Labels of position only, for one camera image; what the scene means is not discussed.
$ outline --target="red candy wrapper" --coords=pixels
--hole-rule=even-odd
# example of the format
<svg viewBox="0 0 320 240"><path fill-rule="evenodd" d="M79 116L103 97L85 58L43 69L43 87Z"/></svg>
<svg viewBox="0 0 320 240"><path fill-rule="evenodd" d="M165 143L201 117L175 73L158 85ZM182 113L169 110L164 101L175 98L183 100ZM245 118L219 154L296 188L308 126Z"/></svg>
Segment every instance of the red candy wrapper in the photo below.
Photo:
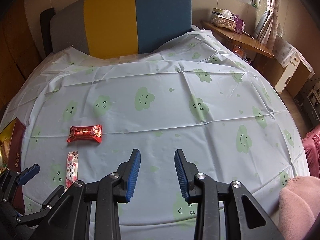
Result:
<svg viewBox="0 0 320 240"><path fill-rule="evenodd" d="M70 188L78 180L78 151L68 153L66 174L66 187Z"/></svg>
<svg viewBox="0 0 320 240"><path fill-rule="evenodd" d="M67 142L78 140L92 140L101 143L102 125L95 126L71 126Z"/></svg>

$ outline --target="headboard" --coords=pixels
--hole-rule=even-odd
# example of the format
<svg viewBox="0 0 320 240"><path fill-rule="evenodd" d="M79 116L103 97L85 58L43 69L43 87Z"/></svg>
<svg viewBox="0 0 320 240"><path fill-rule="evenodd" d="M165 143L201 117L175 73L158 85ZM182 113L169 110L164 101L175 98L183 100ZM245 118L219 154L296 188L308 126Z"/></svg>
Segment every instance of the headboard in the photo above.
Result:
<svg viewBox="0 0 320 240"><path fill-rule="evenodd" d="M69 46L98 58L150 53L191 30L191 0L79 0L40 15L46 56Z"/></svg>

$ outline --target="curtain tieback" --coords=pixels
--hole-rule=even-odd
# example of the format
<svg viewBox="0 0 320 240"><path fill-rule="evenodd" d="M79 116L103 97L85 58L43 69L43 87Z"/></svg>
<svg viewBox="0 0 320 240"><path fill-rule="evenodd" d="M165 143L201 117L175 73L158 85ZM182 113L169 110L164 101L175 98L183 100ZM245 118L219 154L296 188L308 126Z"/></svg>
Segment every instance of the curtain tieback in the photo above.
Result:
<svg viewBox="0 0 320 240"><path fill-rule="evenodd" d="M274 9L273 7L267 6L267 10L268 10L268 11L273 12L273 9Z"/></svg>

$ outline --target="pink floral snack package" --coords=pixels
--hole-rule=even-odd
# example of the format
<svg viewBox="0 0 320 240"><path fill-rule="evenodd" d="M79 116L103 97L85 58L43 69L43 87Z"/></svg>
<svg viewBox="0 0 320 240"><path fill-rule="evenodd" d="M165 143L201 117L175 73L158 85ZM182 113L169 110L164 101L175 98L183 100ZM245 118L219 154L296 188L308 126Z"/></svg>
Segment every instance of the pink floral snack package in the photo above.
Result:
<svg viewBox="0 0 320 240"><path fill-rule="evenodd" d="M70 188L71 185L78 180L78 151L68 153L67 157L67 176L66 187Z"/></svg>

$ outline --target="cabinet handle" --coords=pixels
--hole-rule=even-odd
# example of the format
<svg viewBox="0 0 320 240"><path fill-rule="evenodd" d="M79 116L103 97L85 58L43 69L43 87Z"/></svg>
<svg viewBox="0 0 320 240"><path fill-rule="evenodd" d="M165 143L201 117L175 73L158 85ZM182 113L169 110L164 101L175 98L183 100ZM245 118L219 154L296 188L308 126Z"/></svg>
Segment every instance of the cabinet handle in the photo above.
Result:
<svg viewBox="0 0 320 240"><path fill-rule="evenodd" d="M289 82L291 77L288 77L287 80L285 81L285 84L287 84Z"/></svg>

